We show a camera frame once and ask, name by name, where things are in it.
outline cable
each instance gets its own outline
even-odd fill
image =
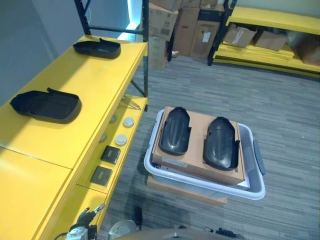
[[[58,236],[56,236],[54,238],[54,240],[57,240],[58,238],[63,237],[63,236],[67,236],[67,234],[68,234],[67,232],[60,233]]]

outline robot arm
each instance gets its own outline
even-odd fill
[[[78,217],[76,224],[70,227],[69,232],[59,234],[54,240],[63,236],[66,236],[65,240],[95,240],[97,238],[97,225],[90,225],[90,223],[104,207],[105,205],[101,204],[90,212],[88,212],[90,208],[87,207]]]

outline plastic bin handle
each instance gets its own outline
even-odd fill
[[[262,160],[262,157],[261,157],[260,147],[257,140],[253,140],[253,148],[254,148],[254,155],[256,158],[256,162],[258,163],[260,172],[262,175],[265,175],[266,169],[265,169],[264,161]]]

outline gray carpet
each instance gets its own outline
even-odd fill
[[[135,80],[142,83],[141,69]],[[138,95],[130,87],[129,93]],[[156,114],[166,105],[224,116],[246,124],[260,143],[267,174],[266,196],[254,201],[230,197],[209,206],[150,189],[143,158]],[[140,122],[98,239],[114,223],[142,207],[143,226],[214,230],[225,228],[247,240],[319,239],[318,79],[275,71],[216,64],[180,56],[161,70],[149,70],[149,109]]]

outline brown cardboard box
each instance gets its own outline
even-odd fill
[[[200,8],[201,9],[215,9],[217,6],[218,0],[201,0]]]
[[[149,2],[171,12],[179,10],[182,4],[182,0],[149,0]]]
[[[164,122],[173,107],[166,106],[163,113],[159,130],[152,149],[152,162],[176,169],[178,171],[199,176],[208,180],[228,185],[236,185],[245,180],[245,165],[243,160],[242,145],[239,145],[238,167],[232,171],[223,171],[205,164],[203,161],[204,139],[207,135],[208,126],[215,119],[214,116],[204,115],[187,111],[190,116],[189,127],[191,133],[188,150],[182,156],[173,156],[163,152],[159,148],[160,133]],[[239,140],[238,124],[230,121],[235,128],[235,140]]]
[[[190,51],[191,57],[207,58],[216,37],[220,23],[197,21]]]
[[[174,194],[178,197],[191,199],[191,200],[205,203],[205,204],[209,204],[209,205],[218,206],[218,205],[225,205],[228,203],[228,199],[226,197],[214,198],[212,196],[206,196],[206,195],[203,195],[203,194],[195,192],[195,191],[191,191],[191,190],[188,190],[185,188],[173,186],[168,183],[156,181],[151,175],[148,175],[146,185],[151,188],[159,189],[161,191],[165,191],[167,193]]]
[[[143,41],[141,35],[136,36],[136,40]],[[161,37],[150,36],[148,39],[148,67],[151,69],[161,70],[167,62],[167,45],[168,42]]]
[[[320,37],[306,34],[297,45],[296,51],[305,64],[320,66]]]
[[[257,31],[251,31],[245,27],[230,24],[228,32],[224,36],[224,41],[241,48],[248,46]]]
[[[198,21],[221,22],[225,8],[223,5],[217,5],[214,9],[200,8]]]
[[[178,11],[171,12],[149,3],[149,35],[170,41],[177,16]]]
[[[286,44],[287,40],[286,36],[264,30],[254,36],[253,43],[256,47],[279,51]]]
[[[183,8],[199,8],[201,0],[183,0]]]
[[[199,8],[184,7],[179,11],[173,50],[183,56],[189,56],[196,30]]]

